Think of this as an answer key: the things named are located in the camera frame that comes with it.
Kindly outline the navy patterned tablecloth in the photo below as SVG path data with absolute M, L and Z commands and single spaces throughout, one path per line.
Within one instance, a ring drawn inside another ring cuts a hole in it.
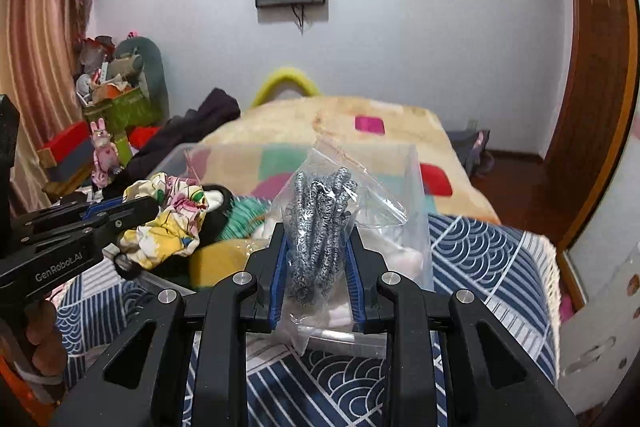
M 434 287 L 473 291 L 549 381 L 558 378 L 559 287 L 551 244 L 530 232 L 465 217 L 427 219 Z M 55 298 L 67 350 L 65 379 L 76 384 L 151 295 L 109 261 L 75 277 Z M 260 336 L 247 339 L 248 422 L 252 426 L 378 426 L 384 345 L 366 338 L 302 355 Z

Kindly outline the floral fabric scrunchie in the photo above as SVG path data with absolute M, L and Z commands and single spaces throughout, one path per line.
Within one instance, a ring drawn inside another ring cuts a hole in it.
M 208 202 L 201 184 L 164 172 L 127 187 L 123 202 L 151 197 L 157 203 L 155 218 L 127 230 L 119 248 L 142 269 L 152 270 L 170 257 L 190 257 L 200 246 L 200 232 Z

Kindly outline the red box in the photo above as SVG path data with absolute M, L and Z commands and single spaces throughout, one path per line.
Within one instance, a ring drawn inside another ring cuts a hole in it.
M 71 124 L 37 150 L 40 167 L 51 182 L 66 182 L 92 166 L 93 145 L 87 121 Z

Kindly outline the green knitted cloth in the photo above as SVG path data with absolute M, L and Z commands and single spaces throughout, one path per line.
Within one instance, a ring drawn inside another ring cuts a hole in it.
M 271 202 L 253 196 L 236 198 L 227 212 L 228 222 L 217 236 L 218 241 L 248 239 L 264 224 Z

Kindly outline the grey curved pillow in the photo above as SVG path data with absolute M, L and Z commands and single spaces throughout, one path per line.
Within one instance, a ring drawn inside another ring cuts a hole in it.
M 160 49 L 149 38 L 132 37 L 122 40 L 116 46 L 116 58 L 124 58 L 126 55 L 141 56 L 146 92 L 150 101 L 160 111 L 158 121 L 165 124 L 169 119 L 169 101 Z

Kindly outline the beige colourful-squares blanket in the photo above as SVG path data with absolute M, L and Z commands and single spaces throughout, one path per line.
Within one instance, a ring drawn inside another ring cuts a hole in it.
M 422 107 L 358 96 L 277 100 L 247 109 L 201 143 L 311 145 L 319 136 L 341 145 L 413 145 L 427 167 L 437 213 L 500 222 L 488 199 L 473 187 L 438 117 Z

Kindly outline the yellow green sponge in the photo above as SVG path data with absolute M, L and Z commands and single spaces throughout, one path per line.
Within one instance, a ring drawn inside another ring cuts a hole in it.
M 198 248 L 189 258 L 190 284 L 194 289 L 213 287 L 243 271 L 250 255 L 268 246 L 267 239 L 227 239 Z

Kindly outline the striped brown curtain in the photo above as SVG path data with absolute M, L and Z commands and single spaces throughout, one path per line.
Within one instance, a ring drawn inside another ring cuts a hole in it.
M 1 0 L 1 91 L 20 113 L 9 191 L 14 216 L 47 207 L 37 152 L 82 118 L 74 77 L 91 3 Z

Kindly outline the green cardboard box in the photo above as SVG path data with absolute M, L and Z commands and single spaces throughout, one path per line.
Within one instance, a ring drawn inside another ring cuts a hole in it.
M 87 106 L 82 113 L 88 121 L 103 118 L 111 135 L 125 132 L 129 128 L 157 124 L 163 117 L 160 106 L 147 98 L 139 88 L 121 93 L 117 98 Z

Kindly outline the pink bunny toy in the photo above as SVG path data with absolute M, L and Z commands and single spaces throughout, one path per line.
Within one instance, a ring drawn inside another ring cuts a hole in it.
M 91 142 L 93 145 L 92 184 L 98 189 L 106 187 L 111 179 L 122 171 L 117 147 L 112 142 L 112 136 L 105 127 L 102 117 L 90 122 Z

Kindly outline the white wardrobe with hearts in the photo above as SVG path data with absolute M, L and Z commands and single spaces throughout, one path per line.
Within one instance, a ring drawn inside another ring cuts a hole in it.
M 560 328 L 558 389 L 574 413 L 611 401 L 639 353 L 639 119 L 568 253 L 587 301 Z

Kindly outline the brown wooden door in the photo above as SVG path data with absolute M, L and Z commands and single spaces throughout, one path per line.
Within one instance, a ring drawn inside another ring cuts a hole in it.
M 544 158 L 541 234 L 570 248 L 610 184 L 627 140 L 637 94 L 636 0 L 572 0 L 570 66 Z

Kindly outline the black clothes pile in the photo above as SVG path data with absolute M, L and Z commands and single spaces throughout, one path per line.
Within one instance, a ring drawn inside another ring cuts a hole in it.
M 104 187 L 104 199 L 122 196 L 128 186 L 145 179 L 175 148 L 183 143 L 198 143 L 209 133 L 241 116 L 235 98 L 215 88 L 198 109 L 189 109 L 184 116 L 172 117 L 161 127 L 127 166 Z

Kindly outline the white cloth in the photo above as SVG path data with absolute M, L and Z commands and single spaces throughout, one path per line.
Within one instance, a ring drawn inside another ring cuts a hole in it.
M 277 328 L 288 276 L 287 251 L 288 238 L 278 222 L 269 246 L 248 259 L 246 271 L 252 280 L 246 293 L 236 298 L 244 331 L 270 333 Z M 357 229 L 352 230 L 345 247 L 345 284 L 351 331 L 363 335 L 427 331 L 424 291 L 388 269 L 381 254 L 364 247 Z

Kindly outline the bagged steel wool scourers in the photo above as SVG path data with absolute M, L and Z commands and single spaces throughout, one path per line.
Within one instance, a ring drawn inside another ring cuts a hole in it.
M 313 333 L 348 331 L 345 247 L 353 229 L 384 244 L 409 222 L 394 192 L 404 173 L 396 145 L 338 145 L 319 139 L 274 200 L 270 218 L 288 238 L 277 334 L 304 353 Z

